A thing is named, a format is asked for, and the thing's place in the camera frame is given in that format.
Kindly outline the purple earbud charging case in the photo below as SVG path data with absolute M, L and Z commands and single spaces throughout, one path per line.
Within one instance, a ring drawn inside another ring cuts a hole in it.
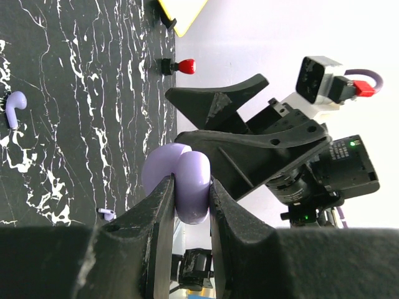
M 180 221 L 197 225 L 209 209 L 211 166 L 208 157 L 189 145 L 170 143 L 153 150 L 142 167 L 146 196 L 169 175 L 175 177 L 175 210 Z

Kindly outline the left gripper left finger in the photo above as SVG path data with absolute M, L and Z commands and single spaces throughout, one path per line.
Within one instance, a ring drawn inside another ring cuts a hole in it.
M 3 227 L 2 298 L 168 298 L 173 176 L 95 227 Z

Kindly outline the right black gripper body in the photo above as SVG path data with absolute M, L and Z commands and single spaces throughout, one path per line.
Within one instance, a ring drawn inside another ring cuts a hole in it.
M 337 104 L 310 104 L 301 97 L 269 101 L 266 108 L 246 124 L 252 133 L 290 130 L 306 119 L 322 122 L 324 115 L 339 110 Z M 331 145 L 293 170 L 269 180 L 265 186 L 284 205 L 291 227 L 336 227 L 334 211 L 346 199 L 371 194 L 380 183 L 359 135 L 335 140 Z

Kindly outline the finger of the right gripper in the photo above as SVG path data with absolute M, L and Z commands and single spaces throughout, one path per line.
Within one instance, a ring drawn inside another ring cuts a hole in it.
M 285 189 L 305 179 L 307 164 L 330 145 L 325 125 L 278 121 L 257 134 L 186 131 L 176 142 L 205 154 L 211 175 L 236 201 L 265 184 Z
M 172 87 L 166 99 L 200 130 L 212 130 L 269 85 L 261 74 L 227 87 Z

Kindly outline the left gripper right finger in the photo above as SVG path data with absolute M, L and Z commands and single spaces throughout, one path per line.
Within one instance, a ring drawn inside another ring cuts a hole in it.
M 209 194 L 218 298 L 397 298 L 395 229 L 275 229 L 214 181 Z

